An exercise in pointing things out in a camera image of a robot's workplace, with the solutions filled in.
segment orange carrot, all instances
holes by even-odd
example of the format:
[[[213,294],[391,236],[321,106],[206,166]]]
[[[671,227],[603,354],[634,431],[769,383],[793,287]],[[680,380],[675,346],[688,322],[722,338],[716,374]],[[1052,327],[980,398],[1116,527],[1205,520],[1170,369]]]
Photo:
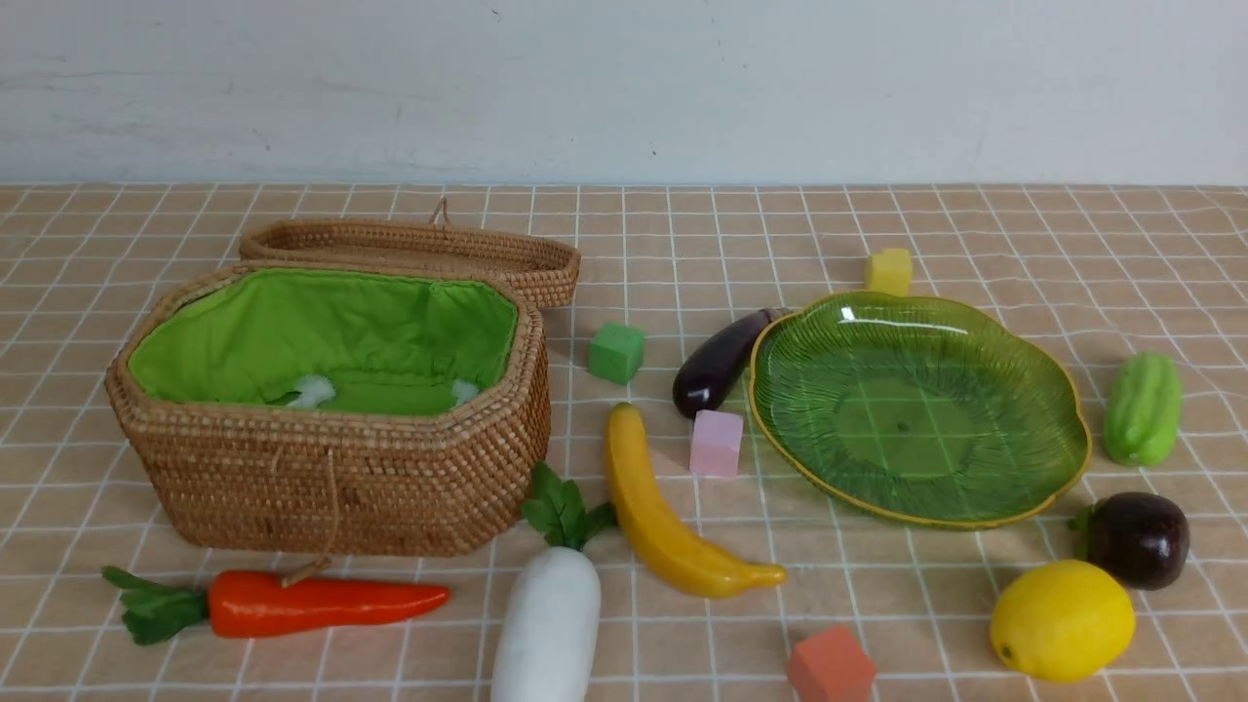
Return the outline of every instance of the orange carrot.
[[[223,571],[207,591],[167,587],[112,566],[104,578],[122,591],[121,621],[140,646],[205,621],[225,638],[384,625],[432,612],[451,598],[446,587],[419,583],[307,578],[282,587],[280,576],[253,571]]]

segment white tissue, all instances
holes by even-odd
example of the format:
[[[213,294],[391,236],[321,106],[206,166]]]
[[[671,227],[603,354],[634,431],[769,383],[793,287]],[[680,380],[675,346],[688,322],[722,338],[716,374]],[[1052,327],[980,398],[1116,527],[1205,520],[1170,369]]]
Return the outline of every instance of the white tissue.
[[[333,383],[324,376],[303,376],[295,383],[300,396],[286,403],[287,407],[316,407],[333,400]]]
[[[480,395],[480,388],[475,383],[466,380],[457,380],[451,383],[451,395],[456,396],[456,407]]]

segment yellow foam cube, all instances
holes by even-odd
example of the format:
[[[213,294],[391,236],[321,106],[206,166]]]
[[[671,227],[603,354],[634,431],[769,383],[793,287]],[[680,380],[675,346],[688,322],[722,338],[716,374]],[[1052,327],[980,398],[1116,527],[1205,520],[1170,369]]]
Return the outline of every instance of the yellow foam cube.
[[[910,295],[912,275],[910,251],[885,249],[879,254],[872,254],[866,262],[866,289],[905,297]]]

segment green foam cube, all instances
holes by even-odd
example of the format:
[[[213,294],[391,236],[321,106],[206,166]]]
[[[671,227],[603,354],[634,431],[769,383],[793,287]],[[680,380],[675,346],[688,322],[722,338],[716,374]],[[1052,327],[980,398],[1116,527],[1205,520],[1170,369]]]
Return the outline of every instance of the green foam cube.
[[[589,342],[589,373],[617,385],[628,385],[641,367],[645,332],[607,322]]]

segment dark purple fruit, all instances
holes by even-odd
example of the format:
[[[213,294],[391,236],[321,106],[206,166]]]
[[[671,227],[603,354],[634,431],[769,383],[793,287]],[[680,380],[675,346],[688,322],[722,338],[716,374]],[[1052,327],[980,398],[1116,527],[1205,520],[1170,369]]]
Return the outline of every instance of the dark purple fruit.
[[[718,410],[750,361],[754,342],[784,310],[759,310],[715,332],[698,347],[671,382],[671,401],[686,418],[701,410]]]
[[[1080,558],[1126,587],[1161,590],[1178,580],[1191,536],[1178,505],[1151,492],[1119,492],[1071,521]]]

